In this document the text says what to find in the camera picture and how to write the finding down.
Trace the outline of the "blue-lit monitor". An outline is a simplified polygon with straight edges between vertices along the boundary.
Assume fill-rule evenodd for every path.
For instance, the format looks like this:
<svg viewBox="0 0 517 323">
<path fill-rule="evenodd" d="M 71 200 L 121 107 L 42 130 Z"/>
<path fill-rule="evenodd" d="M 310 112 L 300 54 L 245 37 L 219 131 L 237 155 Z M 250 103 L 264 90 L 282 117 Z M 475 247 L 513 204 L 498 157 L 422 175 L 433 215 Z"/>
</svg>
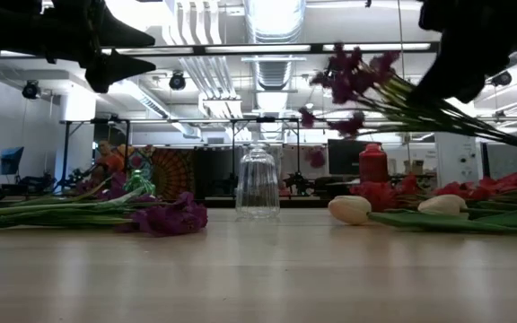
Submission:
<svg viewBox="0 0 517 323">
<path fill-rule="evenodd" d="M 0 153 L 0 175 L 17 175 L 24 147 L 3 149 Z"/>
</svg>

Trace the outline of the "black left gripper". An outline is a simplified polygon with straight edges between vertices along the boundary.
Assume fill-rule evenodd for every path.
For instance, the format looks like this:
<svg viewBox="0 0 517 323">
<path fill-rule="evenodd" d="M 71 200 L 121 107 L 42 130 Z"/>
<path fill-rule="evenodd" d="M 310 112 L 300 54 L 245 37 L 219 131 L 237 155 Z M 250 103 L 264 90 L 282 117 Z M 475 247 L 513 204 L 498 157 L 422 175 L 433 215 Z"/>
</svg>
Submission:
<svg viewBox="0 0 517 323">
<path fill-rule="evenodd" d="M 156 65 L 121 55 L 108 48 L 144 48 L 153 36 L 125 22 L 141 13 L 137 0 L 0 0 L 0 56 L 3 51 L 76 61 L 85 68 L 85 79 L 97 93 L 107 93 L 113 83 L 151 72 Z"/>
</svg>

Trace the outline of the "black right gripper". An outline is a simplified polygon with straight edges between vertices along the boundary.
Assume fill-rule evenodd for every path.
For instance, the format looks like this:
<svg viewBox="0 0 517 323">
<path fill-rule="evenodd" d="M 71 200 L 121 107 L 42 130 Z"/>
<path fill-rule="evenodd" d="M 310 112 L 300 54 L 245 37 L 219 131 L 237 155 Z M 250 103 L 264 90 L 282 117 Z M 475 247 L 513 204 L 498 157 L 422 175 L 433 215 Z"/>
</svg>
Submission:
<svg viewBox="0 0 517 323">
<path fill-rule="evenodd" d="M 478 37 L 493 39 L 490 46 L 451 47 L 442 44 L 438 56 L 410 93 L 412 100 L 455 98 L 474 100 L 488 76 L 499 74 L 517 49 L 517 0 L 417 0 L 418 26 L 443 32 L 461 27 Z"/>
</svg>

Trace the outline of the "black table frame rail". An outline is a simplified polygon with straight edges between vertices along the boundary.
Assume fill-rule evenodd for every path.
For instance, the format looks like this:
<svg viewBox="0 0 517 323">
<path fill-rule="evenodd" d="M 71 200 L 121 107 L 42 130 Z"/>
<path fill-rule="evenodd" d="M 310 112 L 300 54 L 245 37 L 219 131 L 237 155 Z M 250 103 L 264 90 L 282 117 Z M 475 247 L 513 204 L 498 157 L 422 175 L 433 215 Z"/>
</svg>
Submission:
<svg viewBox="0 0 517 323">
<path fill-rule="evenodd" d="M 207 208 L 234 208 L 236 201 L 233 199 L 198 200 Z M 281 208 L 326 208 L 329 200 L 320 199 L 283 199 Z"/>
</svg>

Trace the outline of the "black ceiling spotlight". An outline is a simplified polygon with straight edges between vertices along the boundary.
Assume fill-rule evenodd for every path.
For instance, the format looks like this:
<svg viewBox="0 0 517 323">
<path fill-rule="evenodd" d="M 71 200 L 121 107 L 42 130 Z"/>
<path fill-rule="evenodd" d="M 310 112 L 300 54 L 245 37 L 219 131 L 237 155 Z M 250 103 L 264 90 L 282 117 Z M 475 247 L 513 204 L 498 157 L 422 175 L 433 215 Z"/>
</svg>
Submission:
<svg viewBox="0 0 517 323">
<path fill-rule="evenodd" d="M 40 94 L 41 89 L 37 80 L 28 80 L 22 88 L 22 96 L 27 100 L 36 100 Z"/>
<path fill-rule="evenodd" d="M 182 71 L 174 71 L 169 80 L 169 87 L 173 91 L 182 91 L 186 87 L 186 79 Z"/>
<path fill-rule="evenodd" d="M 512 75 L 508 71 L 493 76 L 490 83 L 494 86 L 507 86 L 512 82 Z"/>
</svg>

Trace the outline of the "red poppy flower bunch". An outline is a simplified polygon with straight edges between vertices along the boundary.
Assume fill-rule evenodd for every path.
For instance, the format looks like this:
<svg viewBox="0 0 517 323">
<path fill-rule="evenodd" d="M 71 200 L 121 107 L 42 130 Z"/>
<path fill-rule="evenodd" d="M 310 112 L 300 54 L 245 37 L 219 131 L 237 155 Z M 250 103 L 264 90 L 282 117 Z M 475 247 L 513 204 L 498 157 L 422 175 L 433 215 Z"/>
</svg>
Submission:
<svg viewBox="0 0 517 323">
<path fill-rule="evenodd" d="M 496 202 L 517 205 L 517 172 L 492 179 L 484 177 L 478 182 L 452 182 L 434 191 L 435 196 L 455 195 L 466 202 Z"/>
</svg>

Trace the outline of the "green ribbed glass vase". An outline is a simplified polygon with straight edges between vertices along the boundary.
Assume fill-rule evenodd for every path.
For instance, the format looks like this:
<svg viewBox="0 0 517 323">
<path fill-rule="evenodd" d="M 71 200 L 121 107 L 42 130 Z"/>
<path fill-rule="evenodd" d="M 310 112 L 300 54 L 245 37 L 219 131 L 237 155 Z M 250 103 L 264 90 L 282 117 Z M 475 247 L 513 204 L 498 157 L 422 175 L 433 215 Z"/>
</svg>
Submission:
<svg viewBox="0 0 517 323">
<path fill-rule="evenodd" d="M 149 180 L 149 178 L 144 175 L 141 170 L 134 170 L 132 172 L 131 176 L 123 185 L 123 189 L 128 193 L 135 192 L 139 196 L 155 195 L 155 185 L 151 182 L 151 180 Z"/>
</svg>

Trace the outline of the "black frame bar with lights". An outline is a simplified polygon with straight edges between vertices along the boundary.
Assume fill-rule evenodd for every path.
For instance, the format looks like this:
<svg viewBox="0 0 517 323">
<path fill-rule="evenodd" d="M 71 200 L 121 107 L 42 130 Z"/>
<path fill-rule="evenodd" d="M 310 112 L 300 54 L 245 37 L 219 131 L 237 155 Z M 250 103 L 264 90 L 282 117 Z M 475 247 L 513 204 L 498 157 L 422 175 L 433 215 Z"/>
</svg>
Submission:
<svg viewBox="0 0 517 323">
<path fill-rule="evenodd" d="M 434 53 L 439 48 L 439 42 L 407 42 L 407 43 L 430 43 L 431 47 L 428 50 L 389 50 L 389 51 L 399 51 L 404 53 Z M 310 45 L 311 50 L 309 52 L 267 52 L 267 53 L 222 53 L 222 54 L 210 54 L 206 53 L 206 47 L 212 46 L 249 46 L 249 45 Z M 171 55 L 171 56 L 131 56 L 131 57 L 202 57 L 202 56 L 261 56 L 261 55 L 322 55 L 328 54 L 334 51 L 333 44 L 323 44 L 323 43 L 294 43 L 294 44 L 238 44 L 238 45 L 190 45 L 190 46 L 160 46 L 160 47 L 149 47 L 149 48 L 170 48 L 170 47 L 191 47 L 194 50 L 193 54 L 189 55 Z M 362 51 L 363 53 L 381 53 L 386 51 Z"/>
</svg>

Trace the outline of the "grey patterned panel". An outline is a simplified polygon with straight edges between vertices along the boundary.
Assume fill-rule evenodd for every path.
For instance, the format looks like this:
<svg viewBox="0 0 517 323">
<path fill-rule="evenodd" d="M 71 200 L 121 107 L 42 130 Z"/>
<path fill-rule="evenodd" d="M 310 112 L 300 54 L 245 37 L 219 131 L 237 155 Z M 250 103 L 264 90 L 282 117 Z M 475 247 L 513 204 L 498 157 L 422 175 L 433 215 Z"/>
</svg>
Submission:
<svg viewBox="0 0 517 323">
<path fill-rule="evenodd" d="M 517 147 L 507 144 L 482 144 L 483 174 L 491 179 L 501 179 L 517 172 Z"/>
</svg>

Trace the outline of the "clear ribbed glass vase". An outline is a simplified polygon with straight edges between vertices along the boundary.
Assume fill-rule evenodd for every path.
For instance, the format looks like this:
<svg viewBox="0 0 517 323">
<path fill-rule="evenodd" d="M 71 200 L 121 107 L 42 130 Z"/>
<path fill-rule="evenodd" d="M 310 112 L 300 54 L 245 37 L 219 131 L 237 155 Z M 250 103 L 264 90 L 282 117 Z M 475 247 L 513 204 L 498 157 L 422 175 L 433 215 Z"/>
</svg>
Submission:
<svg viewBox="0 0 517 323">
<path fill-rule="evenodd" d="M 275 158 L 265 144 L 251 144 L 241 157 L 235 210 L 242 218 L 274 218 L 280 212 Z"/>
</svg>

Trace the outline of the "person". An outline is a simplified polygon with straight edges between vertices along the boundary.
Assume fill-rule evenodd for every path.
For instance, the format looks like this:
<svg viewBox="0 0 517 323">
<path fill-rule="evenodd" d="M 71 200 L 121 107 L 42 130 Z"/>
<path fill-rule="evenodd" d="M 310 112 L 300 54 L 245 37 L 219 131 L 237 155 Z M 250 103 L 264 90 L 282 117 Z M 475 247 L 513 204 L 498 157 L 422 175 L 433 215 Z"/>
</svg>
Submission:
<svg viewBox="0 0 517 323">
<path fill-rule="evenodd" d="M 122 158 L 114 153 L 108 141 L 99 142 L 100 158 L 92 167 L 91 179 L 103 181 L 113 174 L 120 173 L 124 169 Z"/>
</svg>

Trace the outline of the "dark partition panel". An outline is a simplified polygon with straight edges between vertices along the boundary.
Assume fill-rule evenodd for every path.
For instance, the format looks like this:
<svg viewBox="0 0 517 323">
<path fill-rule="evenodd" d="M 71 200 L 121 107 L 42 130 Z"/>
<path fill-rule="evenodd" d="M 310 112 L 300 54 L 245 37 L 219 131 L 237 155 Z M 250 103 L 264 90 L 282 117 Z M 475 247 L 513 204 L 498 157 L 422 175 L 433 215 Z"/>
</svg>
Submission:
<svg viewBox="0 0 517 323">
<path fill-rule="evenodd" d="M 194 154 L 195 197 L 232 196 L 238 183 L 239 148 L 196 149 Z"/>
</svg>

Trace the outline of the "orange mandala tapestry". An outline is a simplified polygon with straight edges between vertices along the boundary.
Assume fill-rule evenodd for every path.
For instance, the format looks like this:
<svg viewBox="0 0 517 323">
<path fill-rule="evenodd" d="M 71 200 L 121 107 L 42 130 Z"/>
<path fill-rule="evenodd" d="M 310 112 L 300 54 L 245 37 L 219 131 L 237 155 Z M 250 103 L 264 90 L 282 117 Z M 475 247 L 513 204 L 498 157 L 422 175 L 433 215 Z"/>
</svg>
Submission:
<svg viewBox="0 0 517 323">
<path fill-rule="evenodd" d="M 133 151 L 129 165 L 154 184 L 158 197 L 173 200 L 183 192 L 195 192 L 193 150 L 148 145 Z"/>
</svg>

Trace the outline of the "white artificial tulip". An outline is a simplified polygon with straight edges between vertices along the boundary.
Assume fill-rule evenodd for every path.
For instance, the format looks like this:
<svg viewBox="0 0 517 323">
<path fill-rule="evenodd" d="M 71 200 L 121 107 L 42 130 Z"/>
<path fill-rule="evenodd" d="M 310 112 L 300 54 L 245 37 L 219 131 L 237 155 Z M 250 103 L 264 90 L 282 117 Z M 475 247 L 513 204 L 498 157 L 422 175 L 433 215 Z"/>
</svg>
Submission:
<svg viewBox="0 0 517 323">
<path fill-rule="evenodd" d="M 468 220 L 490 223 L 517 223 L 517 205 L 503 202 L 480 201 L 468 205 L 465 199 L 456 195 L 441 195 L 421 202 L 417 208 L 421 213 L 458 216 Z"/>
<path fill-rule="evenodd" d="M 328 204 L 330 214 L 342 223 L 362 225 L 368 222 L 421 231 L 481 232 L 517 234 L 517 223 L 490 223 L 458 216 L 427 214 L 406 209 L 374 212 L 371 203 L 361 196 L 338 196 Z"/>
</svg>

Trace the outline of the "long white LED light strip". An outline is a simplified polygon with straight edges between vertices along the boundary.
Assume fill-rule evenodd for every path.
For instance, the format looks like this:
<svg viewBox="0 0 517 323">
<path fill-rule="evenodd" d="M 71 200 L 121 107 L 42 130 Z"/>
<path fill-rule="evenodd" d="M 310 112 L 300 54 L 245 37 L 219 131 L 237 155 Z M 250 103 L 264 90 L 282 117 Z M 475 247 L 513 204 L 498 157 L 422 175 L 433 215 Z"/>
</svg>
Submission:
<svg viewBox="0 0 517 323">
<path fill-rule="evenodd" d="M 430 43 L 376 43 L 376 44 L 344 44 L 344 50 L 360 48 L 362 51 L 389 51 L 389 50 L 428 50 Z"/>
</svg>

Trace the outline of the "black monitor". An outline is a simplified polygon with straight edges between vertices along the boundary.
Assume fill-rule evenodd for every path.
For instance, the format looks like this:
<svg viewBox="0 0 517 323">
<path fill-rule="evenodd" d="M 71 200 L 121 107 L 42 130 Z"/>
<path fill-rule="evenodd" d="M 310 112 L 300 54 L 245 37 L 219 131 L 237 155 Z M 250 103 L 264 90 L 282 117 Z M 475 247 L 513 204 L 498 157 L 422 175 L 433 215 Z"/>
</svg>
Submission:
<svg viewBox="0 0 517 323">
<path fill-rule="evenodd" d="M 354 140 L 328 140 L 329 173 L 331 175 L 358 175 L 359 154 L 366 142 Z"/>
</svg>

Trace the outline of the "silver ventilation duct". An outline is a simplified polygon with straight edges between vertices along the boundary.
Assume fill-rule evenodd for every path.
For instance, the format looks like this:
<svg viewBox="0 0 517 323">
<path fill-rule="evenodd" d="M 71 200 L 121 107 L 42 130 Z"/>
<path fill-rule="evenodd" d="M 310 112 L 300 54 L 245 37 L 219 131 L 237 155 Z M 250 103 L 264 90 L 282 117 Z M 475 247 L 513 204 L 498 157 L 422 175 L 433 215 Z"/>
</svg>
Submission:
<svg viewBox="0 0 517 323">
<path fill-rule="evenodd" d="M 296 43 L 302 33 L 306 0 L 243 0 L 248 40 L 255 44 Z M 283 90 L 294 69 L 292 61 L 253 64 L 258 85 Z"/>
</svg>

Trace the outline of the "red ribbed glass vase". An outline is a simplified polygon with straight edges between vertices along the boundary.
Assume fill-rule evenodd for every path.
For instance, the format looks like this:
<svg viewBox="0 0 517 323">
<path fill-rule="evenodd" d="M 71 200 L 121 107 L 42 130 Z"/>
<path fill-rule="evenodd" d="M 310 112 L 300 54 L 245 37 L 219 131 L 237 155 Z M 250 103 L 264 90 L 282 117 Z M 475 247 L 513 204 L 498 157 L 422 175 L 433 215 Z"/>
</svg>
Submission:
<svg viewBox="0 0 517 323">
<path fill-rule="evenodd" d="M 359 172 L 362 182 L 384 183 L 390 180 L 388 158 L 377 143 L 370 143 L 359 153 Z"/>
</svg>

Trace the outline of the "white column with outlets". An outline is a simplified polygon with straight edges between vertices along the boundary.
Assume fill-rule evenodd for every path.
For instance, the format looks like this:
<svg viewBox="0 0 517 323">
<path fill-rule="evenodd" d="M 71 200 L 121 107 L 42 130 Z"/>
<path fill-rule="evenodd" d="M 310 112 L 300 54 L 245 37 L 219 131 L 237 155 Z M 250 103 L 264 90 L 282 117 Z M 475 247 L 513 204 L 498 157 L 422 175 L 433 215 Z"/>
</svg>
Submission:
<svg viewBox="0 0 517 323">
<path fill-rule="evenodd" d="M 479 180 L 478 147 L 474 137 L 437 132 L 434 134 L 434 140 L 439 187 L 452 182 Z"/>
</svg>

